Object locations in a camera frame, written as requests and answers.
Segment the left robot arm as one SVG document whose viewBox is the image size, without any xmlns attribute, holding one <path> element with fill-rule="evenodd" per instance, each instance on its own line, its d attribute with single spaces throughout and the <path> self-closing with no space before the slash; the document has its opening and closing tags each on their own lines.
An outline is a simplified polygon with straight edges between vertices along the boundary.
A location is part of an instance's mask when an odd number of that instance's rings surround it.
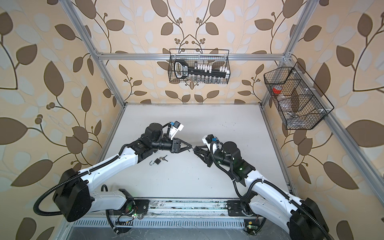
<svg viewBox="0 0 384 240">
<path fill-rule="evenodd" d="M 127 190 L 99 193 L 96 188 L 157 151 L 178 154 L 190 150 L 190 144 L 175 136 L 183 128 L 178 121 L 169 122 L 164 126 L 152 123 L 140 138 L 123 145 L 116 155 L 80 171 L 65 171 L 59 184 L 36 200 L 34 213 L 45 217 L 63 215 L 68 222 L 74 222 L 91 212 L 127 208 L 134 201 L 134 197 Z"/>
</svg>

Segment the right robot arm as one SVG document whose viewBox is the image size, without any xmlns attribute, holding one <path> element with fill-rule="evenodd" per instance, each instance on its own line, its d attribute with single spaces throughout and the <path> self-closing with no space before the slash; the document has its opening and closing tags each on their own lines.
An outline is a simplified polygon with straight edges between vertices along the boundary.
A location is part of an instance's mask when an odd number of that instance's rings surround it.
<svg viewBox="0 0 384 240">
<path fill-rule="evenodd" d="M 329 227 L 318 205 L 310 198 L 302 200 L 284 191 L 246 162 L 234 142 L 221 143 L 217 138 L 196 146 L 194 154 L 208 167 L 215 165 L 232 180 L 247 188 L 237 196 L 253 214 L 262 216 L 284 231 L 292 240 L 329 240 Z"/>
</svg>

